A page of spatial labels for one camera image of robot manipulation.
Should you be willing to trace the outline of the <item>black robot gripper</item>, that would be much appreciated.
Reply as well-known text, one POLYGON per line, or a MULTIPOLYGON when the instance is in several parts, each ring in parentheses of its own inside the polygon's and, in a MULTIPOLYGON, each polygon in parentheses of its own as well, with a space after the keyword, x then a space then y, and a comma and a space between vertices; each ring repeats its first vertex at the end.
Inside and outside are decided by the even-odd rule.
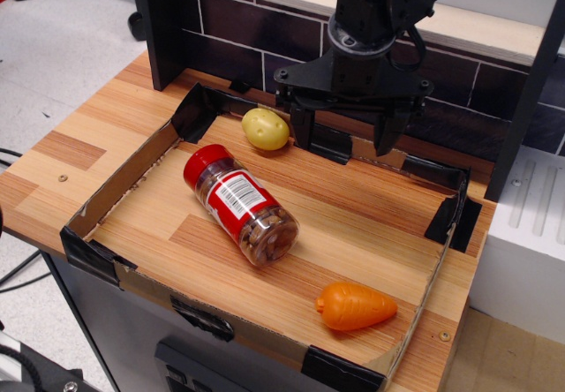
POLYGON ((433 83, 415 72, 396 69, 385 57, 360 60, 333 50, 311 62, 279 68, 275 105, 290 109, 295 143, 309 149, 315 110, 379 114, 373 144, 388 154, 404 134, 412 113, 419 113, 433 83))

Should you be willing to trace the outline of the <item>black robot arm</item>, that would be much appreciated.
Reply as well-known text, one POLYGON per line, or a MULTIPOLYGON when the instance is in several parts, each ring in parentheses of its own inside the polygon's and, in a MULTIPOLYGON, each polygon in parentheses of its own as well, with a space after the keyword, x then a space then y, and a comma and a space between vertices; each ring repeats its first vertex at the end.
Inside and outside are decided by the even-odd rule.
POLYGON ((290 115, 298 147, 338 160, 343 143, 316 123, 319 111, 365 113, 378 156, 388 154, 424 112, 433 83, 417 69, 426 45, 416 24, 434 14, 437 0, 337 0, 328 22, 328 51, 279 68, 276 103, 290 115))

